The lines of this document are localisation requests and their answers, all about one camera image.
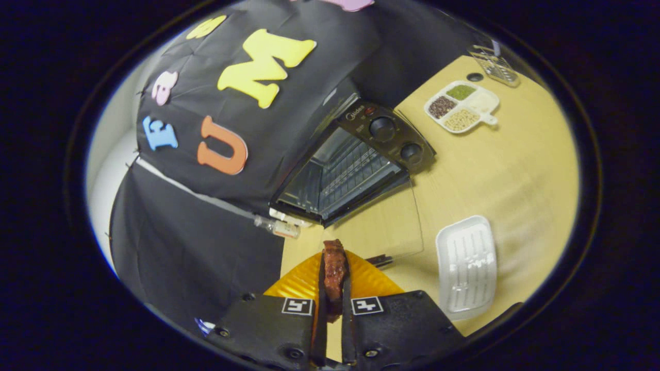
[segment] wooden table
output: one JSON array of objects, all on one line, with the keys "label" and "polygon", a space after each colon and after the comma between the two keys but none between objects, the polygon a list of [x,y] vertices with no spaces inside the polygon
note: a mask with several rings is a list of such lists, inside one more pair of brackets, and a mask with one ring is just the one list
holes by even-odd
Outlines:
[{"label": "wooden table", "polygon": [[[404,290],[424,290],[438,303],[437,233],[483,215],[496,244],[497,290],[486,313],[456,321],[456,328],[469,335],[534,293],[556,265],[573,228],[579,187],[573,137],[554,98],[524,76],[517,88],[488,77],[476,83],[500,99],[493,112],[496,129],[482,123],[464,134],[449,133],[424,113],[424,103],[472,72],[483,73],[472,57],[460,57],[396,107],[438,152],[433,166],[412,178],[411,189],[337,226],[303,228],[299,239],[287,239],[282,274],[320,251],[322,240],[339,237],[364,258],[383,249],[390,254],[418,252],[383,272]],[[327,355],[335,360],[341,359],[340,334],[341,321],[329,326]]]}]

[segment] orange foam letter u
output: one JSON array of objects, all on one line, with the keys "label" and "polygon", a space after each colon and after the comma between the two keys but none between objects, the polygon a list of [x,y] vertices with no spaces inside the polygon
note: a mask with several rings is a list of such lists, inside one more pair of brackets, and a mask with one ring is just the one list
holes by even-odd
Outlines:
[{"label": "orange foam letter u", "polygon": [[199,143],[197,147],[197,161],[202,165],[209,165],[215,170],[229,175],[236,175],[243,170],[248,159],[248,146],[238,134],[213,122],[210,116],[202,121],[202,137],[209,136],[225,142],[232,147],[234,155],[225,157],[209,149],[206,143]]}]

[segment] yellow foam letter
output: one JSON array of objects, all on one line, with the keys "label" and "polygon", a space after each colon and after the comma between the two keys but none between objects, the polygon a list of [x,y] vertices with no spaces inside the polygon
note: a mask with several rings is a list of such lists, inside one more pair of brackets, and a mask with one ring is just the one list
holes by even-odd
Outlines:
[{"label": "yellow foam letter", "polygon": [[204,36],[210,34],[217,26],[220,26],[220,23],[224,22],[227,19],[226,15],[221,15],[216,18],[207,19],[204,22],[200,23],[199,26],[195,27],[186,37],[186,40],[203,38]]},{"label": "yellow foam letter", "polygon": [[225,68],[218,89],[234,88],[256,99],[259,107],[268,108],[280,88],[275,83],[264,85],[257,81],[286,78],[286,71],[273,58],[281,59],[289,68],[295,67],[315,47],[314,40],[294,40],[269,34],[265,29],[256,30],[243,43],[243,49],[253,60]]}]

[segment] midea logo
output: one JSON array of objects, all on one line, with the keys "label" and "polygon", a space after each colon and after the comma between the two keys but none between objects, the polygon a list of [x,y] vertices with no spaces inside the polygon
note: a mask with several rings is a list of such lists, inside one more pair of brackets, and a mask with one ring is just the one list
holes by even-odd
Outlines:
[{"label": "midea logo", "polygon": [[360,106],[355,111],[349,112],[346,114],[346,119],[349,121],[353,121],[355,117],[364,109],[364,106]]}]

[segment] cooked steak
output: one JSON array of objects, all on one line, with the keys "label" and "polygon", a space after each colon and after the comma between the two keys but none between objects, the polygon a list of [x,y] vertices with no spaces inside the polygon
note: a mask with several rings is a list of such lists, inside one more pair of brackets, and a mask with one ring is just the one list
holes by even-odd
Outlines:
[{"label": "cooked steak", "polygon": [[325,260],[325,294],[327,298],[328,322],[333,323],[342,313],[342,285],[346,275],[346,255],[339,240],[323,241]]}]

